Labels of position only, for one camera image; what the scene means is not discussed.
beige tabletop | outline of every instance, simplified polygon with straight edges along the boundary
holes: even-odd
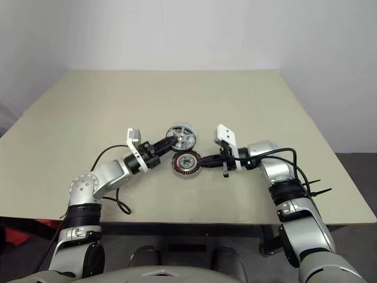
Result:
[[[376,217],[343,166],[277,71],[70,71],[0,139],[0,216],[58,219],[68,186],[88,172],[106,147],[125,143],[128,127],[154,143],[179,121],[197,131],[194,150],[219,152],[220,123],[238,147],[270,139],[297,150],[298,164],[327,224],[374,223]],[[126,156],[113,149],[100,163]],[[279,223],[258,170],[203,169],[191,180],[171,171],[172,153],[159,167],[121,189],[127,216],[103,200],[102,221]]]

white wall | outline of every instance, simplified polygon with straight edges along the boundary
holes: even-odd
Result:
[[[57,0],[0,0],[0,127],[9,128],[65,68],[54,54]]]
[[[0,1],[12,7],[20,2]],[[41,28],[54,40],[36,40],[25,32],[30,27],[18,31],[12,46],[23,57],[14,55],[13,65],[21,73],[5,74],[7,80],[0,73],[0,100],[3,81],[9,85],[15,77],[21,82],[5,92],[12,97],[8,106],[18,113],[36,99],[42,78],[52,82],[50,77],[57,77],[59,69],[49,70],[59,65],[279,68],[335,151],[377,152],[375,0],[51,0],[48,9],[41,5],[46,1],[28,1],[39,6],[22,11],[22,25]],[[49,11],[49,18],[42,11]],[[17,19],[6,16],[17,26]],[[23,47],[23,41],[33,42],[34,49]],[[28,61],[40,66],[38,74],[29,72]]]

table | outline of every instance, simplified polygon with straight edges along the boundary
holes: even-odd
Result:
[[[125,143],[128,127],[143,141],[164,137],[179,121],[197,131],[194,150],[219,152],[213,132],[220,123],[236,134],[238,147],[270,139],[297,150],[298,164],[328,225],[375,223],[376,217],[312,119],[278,71],[69,71],[0,139],[0,216],[58,219],[68,185],[89,170],[106,147]],[[113,149],[100,163],[128,155]],[[103,222],[278,224],[275,206],[257,170],[203,169],[180,179],[162,164],[138,174],[121,189],[133,210],[123,214],[103,200]]]

circular metal part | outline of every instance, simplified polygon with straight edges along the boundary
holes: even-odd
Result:
[[[198,161],[200,155],[195,151],[176,153],[171,161],[174,174],[183,178],[191,179],[200,172]]]
[[[188,123],[177,123],[171,127],[167,133],[167,137],[177,136],[178,141],[172,146],[175,152],[182,152],[191,150],[196,143],[196,132]]]

gray floor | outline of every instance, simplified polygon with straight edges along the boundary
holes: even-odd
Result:
[[[358,186],[360,192],[377,214],[377,154],[339,154],[339,159]],[[377,226],[347,226],[332,232],[339,254],[344,256],[368,282],[377,282]],[[162,251],[169,243],[197,243],[208,246],[203,253],[163,252],[163,264],[209,267],[212,250],[219,245],[236,249],[244,260],[249,282],[298,282],[297,269],[292,268],[284,254],[264,258],[259,255],[259,240],[253,238],[161,238],[153,236],[104,236],[102,244],[107,254],[105,270],[127,266],[131,254],[140,246],[155,245]],[[0,282],[24,277],[32,272],[47,241],[31,239],[0,257]],[[20,264],[28,261],[29,266]]]

